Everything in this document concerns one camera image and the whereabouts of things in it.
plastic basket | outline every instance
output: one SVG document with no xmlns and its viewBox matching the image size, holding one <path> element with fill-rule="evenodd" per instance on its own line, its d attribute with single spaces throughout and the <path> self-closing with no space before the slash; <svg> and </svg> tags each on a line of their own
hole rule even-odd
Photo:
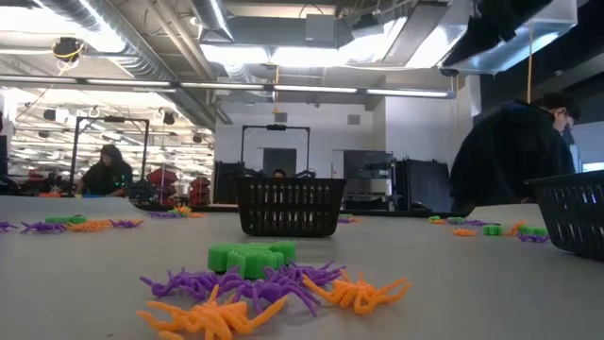
<svg viewBox="0 0 604 340">
<path fill-rule="evenodd" d="M 554 246 L 604 260 L 604 171 L 529 182 Z"/>
<path fill-rule="evenodd" d="M 325 237 L 338 226 L 344 179 L 234 178 L 243 232 Z"/>
</svg>

door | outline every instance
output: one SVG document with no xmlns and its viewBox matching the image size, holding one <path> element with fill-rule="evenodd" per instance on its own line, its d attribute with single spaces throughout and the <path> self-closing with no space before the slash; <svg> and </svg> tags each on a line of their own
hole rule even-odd
<svg viewBox="0 0 604 340">
<path fill-rule="evenodd" d="M 270 177 L 275 170 L 281 169 L 285 171 L 287 177 L 292 177 L 295 175 L 296 157 L 295 149 L 265 148 L 262 170 Z"/>
</svg>

purple plastic spider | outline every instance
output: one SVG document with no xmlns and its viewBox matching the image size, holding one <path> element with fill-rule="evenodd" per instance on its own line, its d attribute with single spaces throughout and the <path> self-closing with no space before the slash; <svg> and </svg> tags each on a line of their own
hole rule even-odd
<svg viewBox="0 0 604 340">
<path fill-rule="evenodd" d="M 180 269 L 176 275 L 173 275 L 168 270 L 168 283 L 163 285 L 158 282 L 153 282 L 146 277 L 140 277 L 141 281 L 148 284 L 151 287 L 151 293 L 157 298 L 163 298 L 172 293 L 175 289 L 182 289 L 187 292 L 192 298 L 198 300 L 206 299 L 206 292 L 211 292 L 212 288 L 218 284 L 221 289 L 218 292 L 218 296 L 221 296 L 225 290 L 223 284 L 227 280 L 242 280 L 242 277 L 237 274 L 239 266 L 234 266 L 225 273 L 221 278 L 211 272 L 195 272 L 189 273 L 185 268 Z"/>
<path fill-rule="evenodd" d="M 0 231 L 8 232 L 8 228 L 18 229 L 19 227 L 13 226 L 9 222 L 0 222 Z"/>
<path fill-rule="evenodd" d="M 179 213 L 173 212 L 148 212 L 146 215 L 151 218 L 180 218 Z"/>
<path fill-rule="evenodd" d="M 110 220 L 111 224 L 113 225 L 114 228 L 136 228 L 138 227 L 142 222 L 142 220 L 138 220 L 136 222 L 133 221 L 128 221 L 128 220 L 119 220 L 119 221 L 112 221 Z"/>
<path fill-rule="evenodd" d="M 480 220 L 465 220 L 465 224 L 468 225 L 468 226 L 474 226 L 474 227 L 484 227 L 484 226 L 487 226 L 487 225 L 501 226 L 500 223 L 485 222 L 485 221 L 480 221 Z"/>
<path fill-rule="evenodd" d="M 300 286 L 294 280 L 282 275 L 272 268 L 264 268 L 264 273 L 268 280 L 231 280 L 225 283 L 224 291 L 237 288 L 237 292 L 233 298 L 233 302 L 239 301 L 241 296 L 252 299 L 254 310 L 257 314 L 262 313 L 260 299 L 264 298 L 271 303 L 275 303 L 278 299 L 290 294 L 296 294 L 302 302 L 309 308 L 313 316 L 317 316 L 315 305 L 321 302 L 314 297 L 308 290 Z"/>
<path fill-rule="evenodd" d="M 65 228 L 61 223 L 45 223 L 38 222 L 34 224 L 27 224 L 26 222 L 21 222 L 25 226 L 25 229 L 21 231 L 22 234 L 27 234 L 30 230 L 35 230 L 37 232 L 42 233 L 51 233 L 55 231 L 65 232 L 67 228 Z"/>
<path fill-rule="evenodd" d="M 294 261 L 290 260 L 290 265 L 284 265 L 280 267 L 278 271 L 281 275 L 292 279 L 301 287 L 305 287 L 303 282 L 304 275 L 308 276 L 309 279 L 314 282 L 314 284 L 323 286 L 338 279 L 340 275 L 342 275 L 341 269 L 346 269 L 346 266 L 344 265 L 333 270 L 327 270 L 332 264 L 333 261 L 329 261 L 325 265 L 315 268 L 309 265 L 298 265 Z"/>
<path fill-rule="evenodd" d="M 516 233 L 516 236 L 518 236 L 518 238 L 522 242 L 531 241 L 534 243 L 545 243 L 545 242 L 547 242 L 547 240 L 549 240 L 549 235 L 546 235 L 546 236 L 525 235 L 525 234 L 521 234 L 520 232 L 518 232 L 518 233 Z"/>
</svg>

person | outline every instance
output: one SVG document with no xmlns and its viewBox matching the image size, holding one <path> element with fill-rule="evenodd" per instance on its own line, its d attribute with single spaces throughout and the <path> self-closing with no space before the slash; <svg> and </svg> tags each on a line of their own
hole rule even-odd
<svg viewBox="0 0 604 340">
<path fill-rule="evenodd" d="M 91 195 L 125 196 L 126 186 L 132 184 L 132 167 L 122 158 L 115 145 L 101 148 L 101 160 L 84 174 L 75 192 L 82 194 L 86 187 Z"/>
<path fill-rule="evenodd" d="M 285 171 L 282 169 L 276 169 L 273 171 L 273 178 L 275 179 L 285 179 L 286 177 L 287 174 L 285 174 Z"/>
<path fill-rule="evenodd" d="M 514 101 L 478 123 L 461 144 L 451 169 L 453 212 L 476 206 L 532 201 L 526 181 L 575 172 L 562 132 L 580 118 L 565 93 L 547 93 L 534 105 Z"/>
</svg>

table surface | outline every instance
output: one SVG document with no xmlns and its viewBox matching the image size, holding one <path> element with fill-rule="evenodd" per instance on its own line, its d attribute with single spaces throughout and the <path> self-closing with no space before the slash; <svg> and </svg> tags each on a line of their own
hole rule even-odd
<svg viewBox="0 0 604 340">
<path fill-rule="evenodd" d="M 143 218 L 121 198 L 0 197 L 0 221 L 48 215 Z M 471 218 L 542 226 L 533 205 L 490 207 Z M 424 219 L 363 217 L 326 239 L 297 239 L 298 261 L 347 265 L 374 285 L 407 277 L 413 287 L 394 306 L 356 316 L 328 305 L 313 318 L 295 297 L 249 339 L 571 339 L 599 338 L 604 266 L 508 237 L 455 237 Z M 0 330 L 5 339 L 156 339 L 135 312 L 152 298 L 139 276 L 204 270 L 218 242 L 274 241 L 242 233 L 235 213 L 149 220 L 101 233 L 0 234 Z M 186 296 L 164 301 L 192 307 Z"/>
</svg>

